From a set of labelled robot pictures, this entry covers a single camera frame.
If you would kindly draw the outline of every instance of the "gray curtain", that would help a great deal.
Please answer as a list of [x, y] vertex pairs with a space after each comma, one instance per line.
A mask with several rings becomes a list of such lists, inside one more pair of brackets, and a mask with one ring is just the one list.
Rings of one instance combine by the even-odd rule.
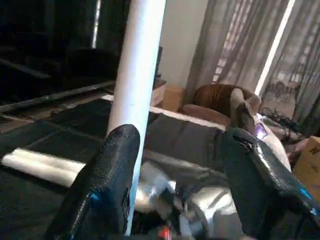
[[237, 0], [209, 0], [190, 73], [184, 91], [185, 103], [196, 89], [209, 84], [218, 65]]
[[218, 83], [254, 91], [287, 4], [288, 0], [209, 0], [184, 102], [215, 75]]
[[315, 134], [320, 127], [319, 0], [295, 1], [271, 69], [268, 85], [282, 82], [290, 91], [294, 89], [292, 119], [307, 136]]

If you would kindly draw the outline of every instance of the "brown cardboard box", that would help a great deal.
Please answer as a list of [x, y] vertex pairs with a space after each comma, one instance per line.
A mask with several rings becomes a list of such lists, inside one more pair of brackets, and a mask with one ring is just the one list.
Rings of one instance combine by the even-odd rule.
[[310, 194], [320, 201], [320, 137], [309, 138], [293, 173], [306, 186]]
[[182, 87], [167, 86], [164, 92], [162, 108], [172, 112], [177, 112], [181, 107], [183, 96], [184, 89]]

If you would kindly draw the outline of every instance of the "white pole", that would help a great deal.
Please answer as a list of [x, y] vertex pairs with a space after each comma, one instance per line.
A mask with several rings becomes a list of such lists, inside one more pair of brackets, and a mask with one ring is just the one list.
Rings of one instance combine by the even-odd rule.
[[291, 12], [292, 12], [292, 9], [293, 9], [293, 7], [294, 7], [295, 1], [296, 1], [296, 0], [290, 0], [290, 1], [288, 2], [288, 5], [286, 6], [286, 9], [285, 9], [285, 11], [284, 11], [282, 20], [281, 20], [281, 22], [280, 22], [278, 31], [277, 31], [276, 34], [275, 34], [275, 37], [274, 37], [273, 43], [272, 43], [272, 45], [271, 45], [271, 48], [270, 48], [268, 57], [266, 58], [266, 61], [265, 61], [263, 70], [262, 70], [262, 72], [261, 72], [260, 78], [259, 78], [259, 80], [258, 80], [258, 83], [257, 83], [256, 88], [255, 88], [255, 91], [254, 91], [254, 93], [255, 93], [256, 95], [258, 95], [258, 96], [259, 96], [259, 94], [260, 94], [260, 92], [261, 92], [261, 89], [262, 89], [262, 87], [263, 87], [263, 85], [264, 85], [264, 83], [265, 83], [265, 81], [266, 81], [267, 76], [268, 76], [268, 73], [269, 73], [269, 70], [270, 70], [272, 61], [273, 61], [274, 58], [275, 58], [277, 48], [278, 48], [278, 46], [279, 46], [281, 37], [282, 37], [282, 35], [284, 34], [284, 31], [285, 31], [286, 25], [287, 25], [287, 23], [288, 23], [290, 14], [291, 14]]
[[94, 13], [94, 24], [93, 24], [93, 34], [92, 34], [92, 44], [91, 47], [95, 49], [97, 47], [97, 35], [99, 27], [99, 17], [100, 17], [101, 0], [96, 0], [95, 13]]
[[120, 125], [132, 124], [141, 139], [133, 170], [126, 235], [131, 232], [165, 6], [166, 0], [131, 1], [108, 124], [107, 134]]

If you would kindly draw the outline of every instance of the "white tube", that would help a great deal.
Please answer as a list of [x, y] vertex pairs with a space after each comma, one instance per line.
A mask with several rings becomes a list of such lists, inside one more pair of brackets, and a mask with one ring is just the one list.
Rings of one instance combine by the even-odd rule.
[[165, 6], [166, 0], [131, 1], [107, 130], [109, 134], [118, 126], [132, 124], [140, 133], [126, 235], [131, 232]]
[[57, 167], [22, 158], [17, 155], [7, 154], [1, 160], [1, 164], [34, 177], [47, 180], [69, 188], [77, 177], [77, 173], [63, 170]]
[[39, 162], [41, 164], [51, 166], [53, 168], [58, 168], [61, 170], [66, 170], [78, 174], [81, 169], [85, 166], [82, 162], [72, 161], [66, 158], [60, 158], [57, 156], [52, 156], [49, 154], [44, 154], [40, 152], [25, 150], [17, 148], [11, 153], [12, 156], [18, 156], [21, 159]]

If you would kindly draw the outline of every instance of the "black table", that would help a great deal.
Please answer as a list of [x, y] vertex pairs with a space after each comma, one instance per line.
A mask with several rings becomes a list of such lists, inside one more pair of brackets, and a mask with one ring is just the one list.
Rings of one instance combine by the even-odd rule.
[[[95, 100], [0, 136], [0, 155], [16, 148], [87, 163], [107, 132], [111, 103]], [[145, 149], [222, 171], [220, 129], [150, 113]], [[47, 229], [67, 189], [0, 166], [0, 239], [36, 239]]]

